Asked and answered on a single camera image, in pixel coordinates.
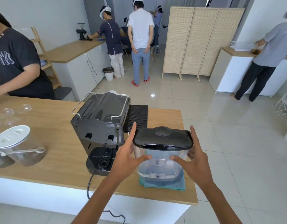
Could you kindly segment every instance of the blue pants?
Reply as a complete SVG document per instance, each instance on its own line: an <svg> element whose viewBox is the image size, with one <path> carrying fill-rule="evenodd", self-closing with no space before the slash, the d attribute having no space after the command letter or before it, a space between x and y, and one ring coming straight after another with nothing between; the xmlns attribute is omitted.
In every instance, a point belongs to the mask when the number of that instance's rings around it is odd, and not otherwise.
<svg viewBox="0 0 287 224"><path fill-rule="evenodd" d="M155 37L155 41L154 41L154 45L159 45L159 27L157 25L155 25L154 27L154 37Z"/></svg>
<svg viewBox="0 0 287 224"><path fill-rule="evenodd" d="M150 61L150 50L148 53L144 53L145 48L137 49L137 53L135 54L132 51L132 61L133 61L133 76L134 76L134 84L139 85L139 66L141 63L141 59L143 59L143 75L144 80L148 80L149 78L149 61Z"/></svg>

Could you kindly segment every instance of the hand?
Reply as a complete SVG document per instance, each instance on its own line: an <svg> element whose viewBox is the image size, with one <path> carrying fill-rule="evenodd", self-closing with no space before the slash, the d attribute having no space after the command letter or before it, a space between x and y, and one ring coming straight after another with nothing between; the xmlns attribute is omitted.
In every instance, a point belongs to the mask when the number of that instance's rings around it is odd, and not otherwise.
<svg viewBox="0 0 287 224"><path fill-rule="evenodd" d="M108 177L115 179L118 183L121 183L125 178L129 177L135 169L143 162L151 159L151 155L142 155L138 158L133 158L131 154L134 151L134 144L132 142L136 130L136 123L133 123L131 132L125 142L125 144L119 147L117 151L115 161Z"/></svg>
<svg viewBox="0 0 287 224"><path fill-rule="evenodd" d="M136 54L136 53L138 53L138 50L134 47L134 46L132 46L132 51Z"/></svg>
<svg viewBox="0 0 287 224"><path fill-rule="evenodd" d="M150 51L150 44L147 45L146 49L143 52L148 53L149 51Z"/></svg>
<svg viewBox="0 0 287 224"><path fill-rule="evenodd" d="M190 127L190 130L194 143L188 153L188 157L191 161L187 162L178 156L170 156L169 158L180 164L201 190L205 190L207 187L214 184L208 156L202 151L198 136L196 135L193 126Z"/></svg>

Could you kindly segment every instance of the white bucket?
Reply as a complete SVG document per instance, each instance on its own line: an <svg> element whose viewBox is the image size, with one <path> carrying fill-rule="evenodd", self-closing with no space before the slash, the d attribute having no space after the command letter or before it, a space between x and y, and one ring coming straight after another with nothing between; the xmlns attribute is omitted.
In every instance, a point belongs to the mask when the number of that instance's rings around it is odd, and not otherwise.
<svg viewBox="0 0 287 224"><path fill-rule="evenodd" d="M113 72L111 73L104 73L106 80L107 81L112 81L113 80Z"/></svg>

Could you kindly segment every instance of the tile floor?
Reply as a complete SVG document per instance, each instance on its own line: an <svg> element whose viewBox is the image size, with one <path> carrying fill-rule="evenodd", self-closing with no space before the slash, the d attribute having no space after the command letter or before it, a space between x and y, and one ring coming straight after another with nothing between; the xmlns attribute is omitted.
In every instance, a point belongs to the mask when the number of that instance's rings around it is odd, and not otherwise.
<svg viewBox="0 0 287 224"><path fill-rule="evenodd" d="M214 93L209 77L201 77L198 82L193 75L179 80L178 75L165 73L162 79L165 51L161 48L161 54L150 60L148 83L143 82L141 68L139 87L131 84L132 62L124 56L130 71L121 79L104 78L99 89L128 94L132 104L181 110L185 129L195 126L214 181L243 224L287 224L287 142L283 139L287 123L274 113L272 105L277 98L258 97L249 102L244 96L236 101L227 93ZM197 194L199 205L191 206L176 224L218 223L198 187ZM69 224L73 218L0 204L0 224Z"/></svg>

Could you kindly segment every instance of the microfiber cloth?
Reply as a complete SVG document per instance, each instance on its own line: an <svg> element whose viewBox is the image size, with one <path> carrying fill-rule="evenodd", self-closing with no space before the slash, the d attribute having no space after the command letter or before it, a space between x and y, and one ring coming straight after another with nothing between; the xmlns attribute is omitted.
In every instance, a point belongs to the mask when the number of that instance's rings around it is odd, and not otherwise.
<svg viewBox="0 0 287 224"><path fill-rule="evenodd" d="M161 182L161 181L150 181L146 180L143 177L139 177L139 184L143 185L144 188L167 188L174 189L179 191L185 191L185 178L184 178L184 170L182 169L179 175L173 181Z"/></svg>

